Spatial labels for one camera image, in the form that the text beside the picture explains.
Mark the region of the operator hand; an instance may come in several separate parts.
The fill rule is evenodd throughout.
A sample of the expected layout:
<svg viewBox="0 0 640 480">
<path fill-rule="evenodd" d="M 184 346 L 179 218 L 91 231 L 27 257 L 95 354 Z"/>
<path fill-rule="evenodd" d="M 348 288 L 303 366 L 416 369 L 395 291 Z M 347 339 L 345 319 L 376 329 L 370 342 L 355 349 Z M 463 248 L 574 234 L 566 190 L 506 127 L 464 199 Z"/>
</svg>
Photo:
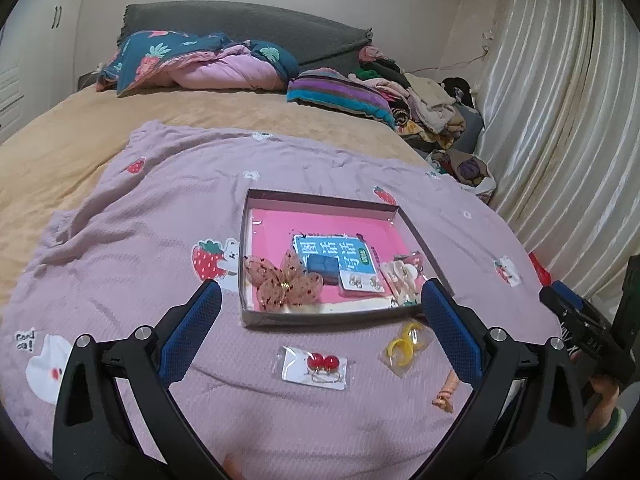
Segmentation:
<svg viewBox="0 0 640 480">
<path fill-rule="evenodd" d="M 611 421 L 620 396 L 620 385 L 615 379 L 605 375 L 594 375 L 589 378 L 594 392 L 600 394 L 601 399 L 586 421 L 588 436 L 604 429 Z"/>
</svg>

